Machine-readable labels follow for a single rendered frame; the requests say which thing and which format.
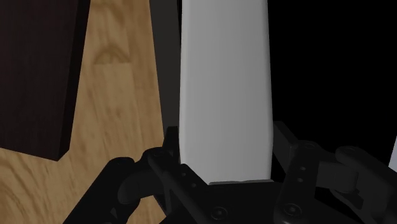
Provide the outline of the white rectangular slab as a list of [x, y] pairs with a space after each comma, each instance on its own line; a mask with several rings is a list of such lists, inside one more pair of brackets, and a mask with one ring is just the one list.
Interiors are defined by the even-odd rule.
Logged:
[[182, 0], [179, 147], [206, 183], [270, 179], [267, 0]]

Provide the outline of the dark brown wooden cabinet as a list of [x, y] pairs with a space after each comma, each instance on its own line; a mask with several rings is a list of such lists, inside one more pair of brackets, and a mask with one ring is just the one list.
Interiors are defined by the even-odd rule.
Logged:
[[91, 0], [0, 0], [0, 148], [69, 150]]

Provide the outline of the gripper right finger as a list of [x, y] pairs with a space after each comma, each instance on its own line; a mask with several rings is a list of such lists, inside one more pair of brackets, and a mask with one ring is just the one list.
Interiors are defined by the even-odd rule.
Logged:
[[397, 172], [357, 147], [299, 141], [280, 121], [273, 137], [286, 173], [275, 224], [397, 224]]

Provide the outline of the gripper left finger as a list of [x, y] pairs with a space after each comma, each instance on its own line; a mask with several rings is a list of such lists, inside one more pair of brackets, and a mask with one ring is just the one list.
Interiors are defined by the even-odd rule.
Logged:
[[165, 218], [159, 224], [229, 224], [208, 185], [179, 162], [177, 127], [169, 127], [161, 147], [139, 161], [110, 160], [63, 224], [127, 224], [141, 199], [153, 196]]

